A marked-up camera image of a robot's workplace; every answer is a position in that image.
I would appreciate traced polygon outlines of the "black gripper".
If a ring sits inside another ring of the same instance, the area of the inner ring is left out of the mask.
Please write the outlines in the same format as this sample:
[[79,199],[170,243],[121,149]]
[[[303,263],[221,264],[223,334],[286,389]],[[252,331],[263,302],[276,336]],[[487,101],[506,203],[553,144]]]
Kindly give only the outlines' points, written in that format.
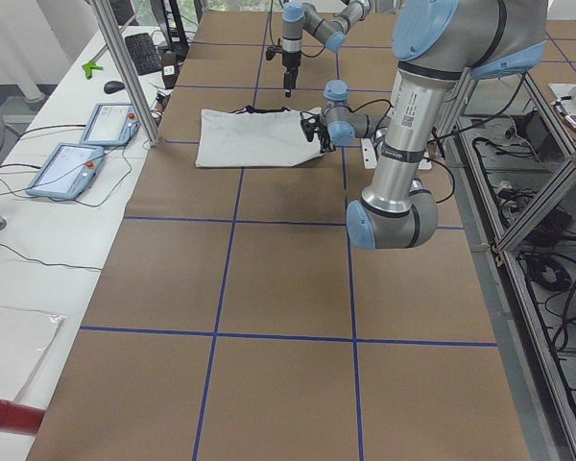
[[283,75],[284,96],[291,97],[296,88],[301,62],[301,40],[284,38],[281,43],[268,46],[265,51],[266,60],[272,60],[275,55],[281,55],[282,65],[286,69]]
[[313,113],[307,110],[301,111],[300,127],[308,142],[312,142],[314,136],[318,137],[321,154],[336,151],[336,146],[331,142],[324,118],[319,113]]

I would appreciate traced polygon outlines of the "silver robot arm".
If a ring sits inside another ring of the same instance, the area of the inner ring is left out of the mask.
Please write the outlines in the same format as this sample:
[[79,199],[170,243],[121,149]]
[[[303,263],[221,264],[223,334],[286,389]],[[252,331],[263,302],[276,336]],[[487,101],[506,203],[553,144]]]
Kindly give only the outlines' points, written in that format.
[[281,10],[281,36],[271,39],[265,51],[265,59],[271,61],[281,56],[284,67],[282,87],[290,97],[297,87],[297,79],[303,57],[303,34],[317,40],[324,50],[337,54],[346,41],[348,32],[372,11],[371,1],[344,1],[345,7],[332,19],[321,16],[316,7],[301,1],[287,1]]
[[355,113],[348,86],[327,83],[320,114],[300,121],[306,138],[318,138],[323,152],[357,138],[377,143],[372,183],[347,208],[353,245],[413,248],[433,235],[438,208],[417,170],[445,93],[465,71],[482,80],[536,66],[547,13],[545,1],[410,1],[393,31],[397,73],[388,114]]

